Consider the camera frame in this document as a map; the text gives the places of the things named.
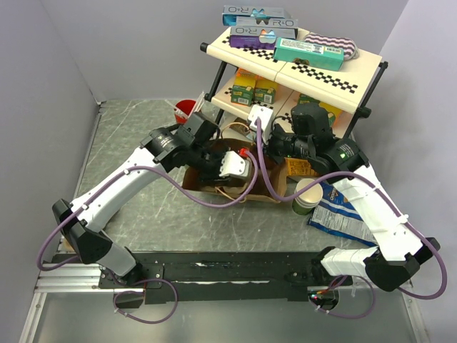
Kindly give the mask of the brown paper bag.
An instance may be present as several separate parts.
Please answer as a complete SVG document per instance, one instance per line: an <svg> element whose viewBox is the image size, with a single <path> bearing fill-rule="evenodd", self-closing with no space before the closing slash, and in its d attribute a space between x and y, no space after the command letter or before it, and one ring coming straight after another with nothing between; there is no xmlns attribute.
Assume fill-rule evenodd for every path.
<svg viewBox="0 0 457 343"><path fill-rule="evenodd" d="M222 139L219 139L213 150L218 151L223 148L229 148L235 152L239 152L240 149L249 149L253 154L256 161L258 161L258 152L257 146L252 142L252 139L235 139L234 136L230 137L228 129L225 130L222 134ZM283 161L277 163L275 160L269 158L265 154L263 155L264 164L266 166L266 176L268 177L273 190L280 196L284 196L286 193L286 178L287 178L287 167L286 163ZM203 174L197 169L189 167L184 174L184 178L181 186L189 191L195 192L206 192L224 196L227 199L234 200L247 189L251 177L247 181L240 179L232 179L226 184L210 185L208 182L202 180ZM249 194L242 200L245 201L259 201L259 202L269 202L269 203L278 203L278 200L275 200L270 194L269 190L266 187L266 183L263 180L263 172L261 169L258 169L258 178L256 183L253 186L253 189Z"/></svg>

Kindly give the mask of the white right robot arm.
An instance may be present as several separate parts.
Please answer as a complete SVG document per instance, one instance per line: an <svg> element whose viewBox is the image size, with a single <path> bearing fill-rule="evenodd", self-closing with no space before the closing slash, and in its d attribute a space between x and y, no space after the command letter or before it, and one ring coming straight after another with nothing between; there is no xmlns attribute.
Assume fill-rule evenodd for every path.
<svg viewBox="0 0 457 343"><path fill-rule="evenodd" d="M327 111L316 103L299 104L291 110L292 131L285 132L271 115L252 121L258 153L274 157L305 159L339 191L356 210L377 245L365 249L325 248L314 260L312 277L329 284L337 276L369 279L379 289L400 289L419 269L435 257L441 269L441 285L428 296L435 299L447 285L447 271L438 254L439 243L426 238L409 222L387 195L366 155L349 138L337 138Z"/></svg>

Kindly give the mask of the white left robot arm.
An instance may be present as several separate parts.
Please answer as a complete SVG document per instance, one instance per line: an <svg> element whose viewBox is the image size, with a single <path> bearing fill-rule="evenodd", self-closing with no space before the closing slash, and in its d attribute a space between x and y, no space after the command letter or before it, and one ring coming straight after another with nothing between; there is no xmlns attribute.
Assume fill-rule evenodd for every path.
<svg viewBox="0 0 457 343"><path fill-rule="evenodd" d="M144 187L171 170L189 165L216 176L222 155L211 153L210 144L219 132L217 124L200 112L185 124L159 127L141 140L130 157L108 177L70 202L60 199L52 206L61 233L84 264L110 269L125 287L137 285L141 265L126 248L104 232L109 220Z"/></svg>

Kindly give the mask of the green yellow box far right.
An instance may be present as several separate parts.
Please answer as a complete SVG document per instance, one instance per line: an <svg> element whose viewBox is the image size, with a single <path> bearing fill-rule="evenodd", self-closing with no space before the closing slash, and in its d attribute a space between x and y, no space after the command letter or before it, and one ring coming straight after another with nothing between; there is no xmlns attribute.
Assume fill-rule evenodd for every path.
<svg viewBox="0 0 457 343"><path fill-rule="evenodd" d="M337 121L337 119L343 112L342 109L339 109L338 107L334 107L322 101L319 102L319 106L324 108L328 112L328 122L330 127L333 126L333 124Z"/></svg>

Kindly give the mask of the green yellow box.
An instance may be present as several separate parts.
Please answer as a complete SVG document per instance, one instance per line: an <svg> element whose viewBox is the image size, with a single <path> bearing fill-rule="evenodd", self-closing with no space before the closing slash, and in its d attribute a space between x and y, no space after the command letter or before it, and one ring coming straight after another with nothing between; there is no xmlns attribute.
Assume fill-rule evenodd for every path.
<svg viewBox="0 0 457 343"><path fill-rule="evenodd" d="M258 76L250 71L238 68L231 87L231 103L244 106L252 105Z"/></svg>
<svg viewBox="0 0 457 343"><path fill-rule="evenodd" d="M262 76L256 81L254 89L254 100L267 104L273 104L278 91L278 83L271 81Z"/></svg>
<svg viewBox="0 0 457 343"><path fill-rule="evenodd" d="M333 126L333 124L337 121L337 119L343 112L342 109L339 109L338 107L334 107L322 101L319 102L319 106L324 108L328 112L328 122L330 127Z"/></svg>
<svg viewBox="0 0 457 343"><path fill-rule="evenodd" d="M315 99L306 94L299 94L297 104L306 104L306 103L316 103L320 104L321 102L318 99Z"/></svg>

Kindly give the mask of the white wrapped straws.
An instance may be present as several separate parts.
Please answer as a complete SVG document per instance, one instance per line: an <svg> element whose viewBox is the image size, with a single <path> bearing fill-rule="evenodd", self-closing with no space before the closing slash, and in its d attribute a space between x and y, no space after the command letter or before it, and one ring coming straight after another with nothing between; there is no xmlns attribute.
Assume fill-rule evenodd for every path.
<svg viewBox="0 0 457 343"><path fill-rule="evenodd" d="M172 104L169 100L165 102L174 110L174 117L177 124L184 124L187 119L194 113L199 112L205 102L205 91L202 91L196 100L184 99L177 104Z"/></svg>

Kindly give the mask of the red plastic cup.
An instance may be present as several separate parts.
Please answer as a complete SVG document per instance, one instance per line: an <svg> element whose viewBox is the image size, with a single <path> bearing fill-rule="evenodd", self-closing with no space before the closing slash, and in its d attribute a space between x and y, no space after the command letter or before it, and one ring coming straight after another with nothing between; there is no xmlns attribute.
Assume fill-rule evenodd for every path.
<svg viewBox="0 0 457 343"><path fill-rule="evenodd" d="M176 108L174 109L176 122L178 124L184 124L187 121L188 117L191 115L195 105L196 101L193 99L184 99L179 101L176 104Z"/></svg>

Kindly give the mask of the stack of green paper cups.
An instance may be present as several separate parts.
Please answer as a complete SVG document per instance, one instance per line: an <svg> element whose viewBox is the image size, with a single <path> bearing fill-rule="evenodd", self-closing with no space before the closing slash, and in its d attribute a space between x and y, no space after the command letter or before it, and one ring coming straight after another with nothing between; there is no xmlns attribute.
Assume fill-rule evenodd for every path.
<svg viewBox="0 0 457 343"><path fill-rule="evenodd" d="M294 192L297 193L301 191L313 181L314 179L312 178L300 179L296 184ZM293 200L292 210L298 215L307 215L319 204L322 198L323 189L322 186L318 183Z"/></svg>

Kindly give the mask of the cream three-tier shelf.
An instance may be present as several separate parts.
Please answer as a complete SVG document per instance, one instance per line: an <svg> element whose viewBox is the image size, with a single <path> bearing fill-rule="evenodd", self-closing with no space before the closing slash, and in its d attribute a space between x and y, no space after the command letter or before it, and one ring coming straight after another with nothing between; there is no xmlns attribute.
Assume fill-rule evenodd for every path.
<svg viewBox="0 0 457 343"><path fill-rule="evenodd" d="M317 69L304 64L277 61L271 50L253 48L232 48L229 45L230 31L226 29L211 43L201 43L202 52L220 60L221 64L215 76L206 100L240 119L247 119L250 107L231 102L233 78L224 86L220 85L228 65L241 67L259 76L279 84L277 98L270 109L278 117L285 131L291 130L291 109L297 105L300 94L315 99L341 110L333 123L333 133L338 137L349 137L359 119L370 116L366 106L388 62L381 56L360 50L359 56L343 64L339 71Z"/></svg>

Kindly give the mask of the green yellow box far left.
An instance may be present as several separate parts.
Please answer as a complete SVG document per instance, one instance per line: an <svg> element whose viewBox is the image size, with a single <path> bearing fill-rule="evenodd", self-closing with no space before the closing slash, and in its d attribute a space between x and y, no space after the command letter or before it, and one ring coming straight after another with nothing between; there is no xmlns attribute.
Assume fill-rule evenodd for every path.
<svg viewBox="0 0 457 343"><path fill-rule="evenodd" d="M238 68L231 87L231 103L244 106L252 105L258 76L250 71Z"/></svg>

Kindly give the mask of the blue chips bag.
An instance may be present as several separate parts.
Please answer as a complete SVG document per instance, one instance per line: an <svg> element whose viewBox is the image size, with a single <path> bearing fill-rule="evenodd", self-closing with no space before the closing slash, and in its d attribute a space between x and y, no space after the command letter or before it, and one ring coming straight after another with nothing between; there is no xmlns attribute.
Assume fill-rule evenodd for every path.
<svg viewBox="0 0 457 343"><path fill-rule="evenodd" d="M376 246L374 235L345 196L325 182L321 182L321 187L323 197L313 210L308 224L337 237L369 247Z"/></svg>

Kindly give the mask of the teal rectangular box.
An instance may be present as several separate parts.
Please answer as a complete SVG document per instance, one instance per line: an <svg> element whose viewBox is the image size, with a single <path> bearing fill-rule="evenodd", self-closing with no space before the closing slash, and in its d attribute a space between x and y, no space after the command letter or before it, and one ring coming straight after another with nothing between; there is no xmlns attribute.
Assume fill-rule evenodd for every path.
<svg viewBox="0 0 457 343"><path fill-rule="evenodd" d="M308 66L338 71L344 63L343 49L315 43L278 38L273 58Z"/></svg>

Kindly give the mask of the purple grey R+Co box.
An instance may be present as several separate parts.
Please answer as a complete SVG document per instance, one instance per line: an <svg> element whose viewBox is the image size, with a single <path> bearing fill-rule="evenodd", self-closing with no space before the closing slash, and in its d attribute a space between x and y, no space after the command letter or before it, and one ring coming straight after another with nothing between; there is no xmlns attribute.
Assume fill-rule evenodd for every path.
<svg viewBox="0 0 457 343"><path fill-rule="evenodd" d="M279 38L296 39L297 34L297 28L232 26L229 44L234 48L272 50Z"/></svg>

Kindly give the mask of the top grey R+Co box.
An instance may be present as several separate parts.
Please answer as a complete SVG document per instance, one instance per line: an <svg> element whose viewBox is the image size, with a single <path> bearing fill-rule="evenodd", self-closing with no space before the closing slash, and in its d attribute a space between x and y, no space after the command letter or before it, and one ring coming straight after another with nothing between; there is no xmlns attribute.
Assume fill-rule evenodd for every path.
<svg viewBox="0 0 457 343"><path fill-rule="evenodd" d="M222 12L224 26L267 26L295 28L298 20L281 7L225 5Z"/></svg>

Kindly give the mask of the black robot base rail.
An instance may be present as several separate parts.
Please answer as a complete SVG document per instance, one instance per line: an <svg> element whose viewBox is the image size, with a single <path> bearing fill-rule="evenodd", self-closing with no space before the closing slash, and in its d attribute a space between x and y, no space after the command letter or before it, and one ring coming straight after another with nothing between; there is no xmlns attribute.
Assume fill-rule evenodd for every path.
<svg viewBox="0 0 457 343"><path fill-rule="evenodd" d="M138 253L140 268L133 276L119 277L102 268L96 288L118 293L121 309L175 300L257 299L321 300L332 308L338 297L323 290L350 286L353 278L332 277L318 266L319 257L317 252Z"/></svg>

